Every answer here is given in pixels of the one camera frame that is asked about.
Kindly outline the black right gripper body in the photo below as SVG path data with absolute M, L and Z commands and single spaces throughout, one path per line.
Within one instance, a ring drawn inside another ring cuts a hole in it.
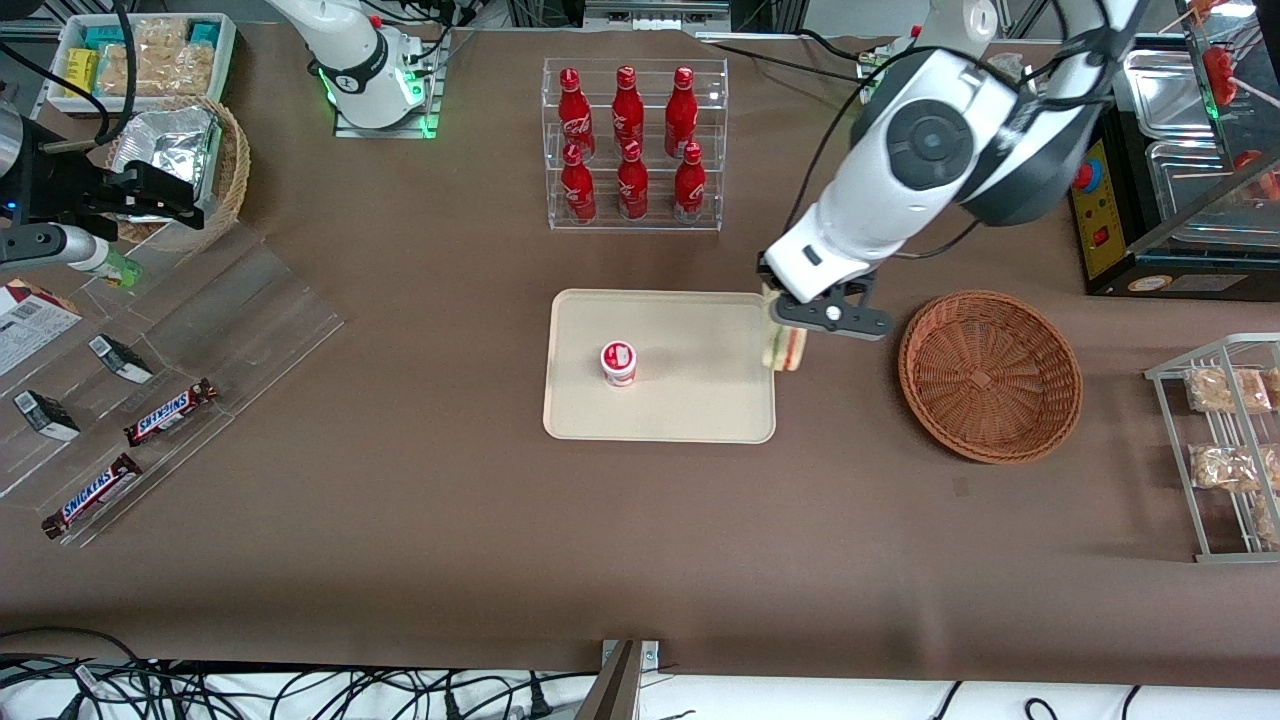
M 99 208 L 110 170 L 82 154 L 47 155 L 32 143 L 3 151 L 1 213 L 12 225 L 59 223 L 116 240 Z

